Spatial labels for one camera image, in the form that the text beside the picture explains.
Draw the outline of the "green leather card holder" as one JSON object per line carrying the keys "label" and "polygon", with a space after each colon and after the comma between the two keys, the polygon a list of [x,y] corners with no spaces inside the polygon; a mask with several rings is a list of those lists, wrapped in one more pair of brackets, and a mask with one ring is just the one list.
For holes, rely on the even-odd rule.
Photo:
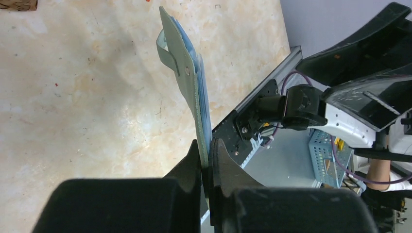
{"label": "green leather card holder", "polygon": [[196,52],[178,20],[162,6],[159,12],[162,30],[156,39],[158,56],[175,74],[179,90],[195,121],[201,167],[207,168],[212,127],[202,55]]}

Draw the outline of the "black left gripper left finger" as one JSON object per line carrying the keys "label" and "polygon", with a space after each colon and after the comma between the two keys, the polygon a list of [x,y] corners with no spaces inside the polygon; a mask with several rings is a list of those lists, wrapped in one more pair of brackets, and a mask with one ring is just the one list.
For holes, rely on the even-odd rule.
{"label": "black left gripper left finger", "polygon": [[198,233],[197,141],[162,178],[71,179],[47,201],[35,233]]}

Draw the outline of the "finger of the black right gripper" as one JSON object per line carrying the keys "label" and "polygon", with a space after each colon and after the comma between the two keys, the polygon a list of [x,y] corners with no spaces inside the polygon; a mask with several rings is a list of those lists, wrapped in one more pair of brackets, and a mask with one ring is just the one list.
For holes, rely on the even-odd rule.
{"label": "finger of the black right gripper", "polygon": [[338,44],[299,62],[296,70],[327,86],[389,72],[412,74],[411,8],[391,2]]}
{"label": "finger of the black right gripper", "polygon": [[380,132],[412,109],[412,65],[331,87],[322,99]]}

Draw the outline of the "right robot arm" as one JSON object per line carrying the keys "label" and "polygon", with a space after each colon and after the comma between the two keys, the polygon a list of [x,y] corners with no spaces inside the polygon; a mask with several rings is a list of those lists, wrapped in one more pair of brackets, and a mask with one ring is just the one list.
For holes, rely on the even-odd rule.
{"label": "right robot arm", "polygon": [[372,147],[376,133],[412,109],[411,8],[389,3],[338,44],[301,60],[295,73],[326,86],[281,88],[256,94],[234,123],[243,140],[276,129],[320,129],[352,148]]}

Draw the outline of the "brown woven divided basket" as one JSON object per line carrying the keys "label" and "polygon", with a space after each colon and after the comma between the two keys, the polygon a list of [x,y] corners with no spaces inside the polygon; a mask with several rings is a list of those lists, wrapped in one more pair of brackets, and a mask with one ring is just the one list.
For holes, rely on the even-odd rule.
{"label": "brown woven divided basket", "polygon": [[0,8],[11,11],[35,11],[38,0],[0,0]]}

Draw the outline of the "person forearm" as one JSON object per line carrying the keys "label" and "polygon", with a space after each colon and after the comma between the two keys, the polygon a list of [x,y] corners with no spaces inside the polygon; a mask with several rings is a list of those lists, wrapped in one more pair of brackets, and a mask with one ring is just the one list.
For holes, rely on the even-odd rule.
{"label": "person forearm", "polygon": [[[374,182],[389,182],[390,181],[391,161],[373,159],[370,162],[367,179]],[[388,184],[367,183],[371,189],[385,191],[388,189]]]}

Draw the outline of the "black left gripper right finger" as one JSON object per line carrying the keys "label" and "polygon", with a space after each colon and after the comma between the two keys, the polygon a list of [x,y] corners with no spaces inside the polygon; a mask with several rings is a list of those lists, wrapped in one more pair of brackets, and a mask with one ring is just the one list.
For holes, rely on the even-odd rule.
{"label": "black left gripper right finger", "polygon": [[210,144],[210,224],[217,233],[376,233],[363,201],[341,189],[266,187]]}

